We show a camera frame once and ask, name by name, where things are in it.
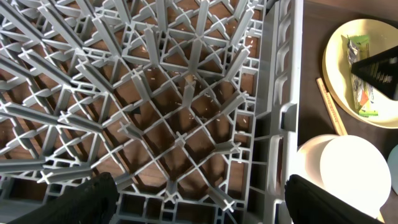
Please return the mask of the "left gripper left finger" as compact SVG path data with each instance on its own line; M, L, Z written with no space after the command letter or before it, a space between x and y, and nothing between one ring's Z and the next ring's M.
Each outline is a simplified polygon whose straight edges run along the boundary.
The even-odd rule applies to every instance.
M10 224L109 223L118 198L113 177L103 172Z

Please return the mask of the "white paper cup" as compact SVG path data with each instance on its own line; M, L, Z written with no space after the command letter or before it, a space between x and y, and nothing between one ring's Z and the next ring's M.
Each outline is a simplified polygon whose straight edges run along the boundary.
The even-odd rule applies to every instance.
M391 191L391 173L379 150L353 135L324 134L298 148L298 175L376 218Z

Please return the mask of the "light blue bowl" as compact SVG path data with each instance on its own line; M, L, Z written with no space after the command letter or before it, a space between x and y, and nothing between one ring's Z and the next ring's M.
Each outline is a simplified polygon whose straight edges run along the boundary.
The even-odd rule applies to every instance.
M398 194L398 145L390 152L387 158L387 165L391 174L391 186L393 191Z

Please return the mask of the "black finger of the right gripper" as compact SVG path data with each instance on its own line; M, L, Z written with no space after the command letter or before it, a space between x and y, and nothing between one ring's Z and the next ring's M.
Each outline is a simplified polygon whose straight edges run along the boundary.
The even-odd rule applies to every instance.
M355 62L351 73L391 100L397 100L397 46Z

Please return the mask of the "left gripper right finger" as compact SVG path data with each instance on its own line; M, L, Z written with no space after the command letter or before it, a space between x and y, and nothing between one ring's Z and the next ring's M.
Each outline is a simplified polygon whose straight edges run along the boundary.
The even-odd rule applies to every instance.
M289 177L284 189L294 224L382 224L297 174Z

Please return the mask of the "green orange snack wrapper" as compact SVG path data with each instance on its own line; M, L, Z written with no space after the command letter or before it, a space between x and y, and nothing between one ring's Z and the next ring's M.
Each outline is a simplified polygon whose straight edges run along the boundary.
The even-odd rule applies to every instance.
M349 69L353 64L369 57L369 36L348 36L347 58ZM374 99L374 89L371 85L350 71L351 86L353 91L354 106L357 114L362 117L378 116Z

